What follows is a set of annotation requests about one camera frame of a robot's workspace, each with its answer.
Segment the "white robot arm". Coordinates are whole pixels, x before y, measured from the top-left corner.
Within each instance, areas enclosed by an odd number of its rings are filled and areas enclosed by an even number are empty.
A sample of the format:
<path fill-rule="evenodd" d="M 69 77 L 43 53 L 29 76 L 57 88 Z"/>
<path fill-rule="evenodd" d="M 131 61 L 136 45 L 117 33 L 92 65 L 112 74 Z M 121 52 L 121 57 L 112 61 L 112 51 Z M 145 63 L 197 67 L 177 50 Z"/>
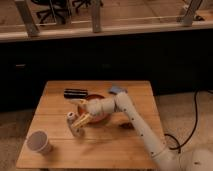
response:
<path fill-rule="evenodd" d="M 125 113 L 160 171 L 213 171 L 212 151 L 198 148 L 183 154 L 174 154 L 142 118 L 126 92 L 104 99 L 72 100 L 72 103 L 85 110 L 72 123 L 74 129 L 86 125 L 102 113 Z"/>

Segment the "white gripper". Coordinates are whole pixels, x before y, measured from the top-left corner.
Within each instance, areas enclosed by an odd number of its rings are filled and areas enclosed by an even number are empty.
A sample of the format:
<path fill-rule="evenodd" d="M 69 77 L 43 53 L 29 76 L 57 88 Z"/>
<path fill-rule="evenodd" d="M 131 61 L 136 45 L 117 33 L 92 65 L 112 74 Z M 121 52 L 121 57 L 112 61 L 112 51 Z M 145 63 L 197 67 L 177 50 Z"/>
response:
<path fill-rule="evenodd" d="M 82 126 L 89 123 L 91 120 L 91 115 L 96 117 L 102 114 L 111 114 L 115 111 L 115 100 L 113 98 L 92 99 L 88 102 L 85 99 L 71 99 L 70 103 L 78 106 L 86 105 L 86 111 L 88 112 L 81 115 L 72 124 L 74 129 L 81 128 Z"/>

